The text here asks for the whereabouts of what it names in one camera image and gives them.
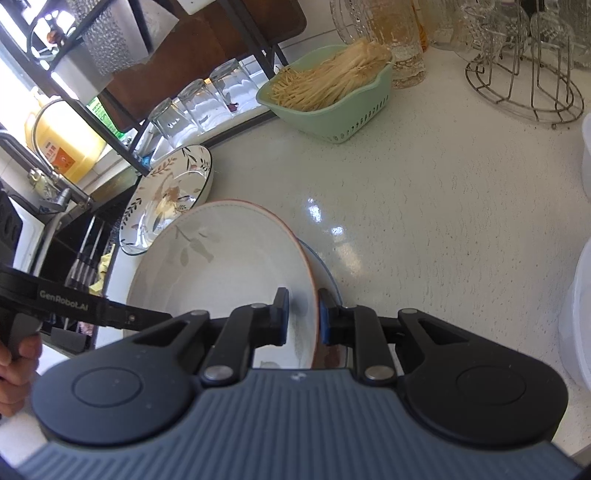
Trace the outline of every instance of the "human hand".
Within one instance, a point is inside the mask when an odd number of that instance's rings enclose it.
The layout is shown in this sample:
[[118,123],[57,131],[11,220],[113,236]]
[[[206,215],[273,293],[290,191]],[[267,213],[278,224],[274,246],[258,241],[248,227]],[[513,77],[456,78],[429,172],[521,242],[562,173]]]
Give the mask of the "human hand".
[[13,361],[10,350],[0,343],[0,414],[3,416],[12,417],[23,408],[42,349],[40,335],[27,337],[18,346],[21,357]]

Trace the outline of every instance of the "cutting board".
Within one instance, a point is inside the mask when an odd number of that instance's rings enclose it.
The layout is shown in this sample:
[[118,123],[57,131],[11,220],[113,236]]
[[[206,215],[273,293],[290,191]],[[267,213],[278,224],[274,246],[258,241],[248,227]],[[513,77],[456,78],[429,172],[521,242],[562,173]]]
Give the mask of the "cutting board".
[[[243,1],[270,44],[295,37],[306,27],[306,17],[297,0]],[[145,119],[165,98],[175,97],[191,81],[209,77],[218,65],[250,55],[217,2],[193,15],[188,15],[176,0],[171,3],[173,14],[179,18],[174,30],[146,64],[115,73],[106,87],[137,121]],[[132,128],[131,120],[105,95],[100,94],[99,99],[117,129],[126,132]]]

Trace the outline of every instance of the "plate with floral pattern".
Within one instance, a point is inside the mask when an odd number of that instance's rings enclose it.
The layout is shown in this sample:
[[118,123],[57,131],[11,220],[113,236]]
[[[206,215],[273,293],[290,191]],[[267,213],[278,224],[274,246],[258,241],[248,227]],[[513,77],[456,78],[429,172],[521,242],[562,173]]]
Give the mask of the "plate with floral pattern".
[[257,348],[255,368],[311,368],[319,336],[317,287],[303,248],[268,210],[220,200],[174,221],[142,256],[127,304],[173,316],[196,309],[212,318],[290,294],[287,341]]
[[121,219],[119,244],[128,255],[144,253],[175,219],[207,200],[212,155],[202,145],[181,147],[140,180]]

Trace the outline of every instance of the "white countertop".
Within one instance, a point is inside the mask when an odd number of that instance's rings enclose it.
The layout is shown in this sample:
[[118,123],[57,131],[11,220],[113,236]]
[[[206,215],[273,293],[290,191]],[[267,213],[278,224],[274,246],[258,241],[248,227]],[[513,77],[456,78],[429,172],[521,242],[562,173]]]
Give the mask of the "white countertop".
[[[431,48],[426,62],[427,79],[393,91],[344,144],[277,119],[218,145],[209,198],[280,216],[346,304],[387,315],[416,307],[550,364],[570,397],[554,440],[572,454],[591,443],[591,393],[567,376],[557,344],[591,236],[580,121],[553,131],[510,117],[472,90],[454,53]],[[573,79],[591,98],[591,73]],[[140,260],[119,252],[109,298],[125,301]]]

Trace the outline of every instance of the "white plastic container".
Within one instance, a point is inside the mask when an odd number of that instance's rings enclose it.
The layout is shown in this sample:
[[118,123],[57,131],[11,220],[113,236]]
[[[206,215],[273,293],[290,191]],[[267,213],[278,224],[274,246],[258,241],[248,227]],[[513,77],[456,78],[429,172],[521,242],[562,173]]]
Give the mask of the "white plastic container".
[[577,385],[591,391],[591,239],[581,252],[560,310],[558,346],[566,371]]
[[581,176],[583,177],[583,190],[587,197],[591,199],[591,113],[588,113],[583,119],[582,131],[585,149],[583,151]]

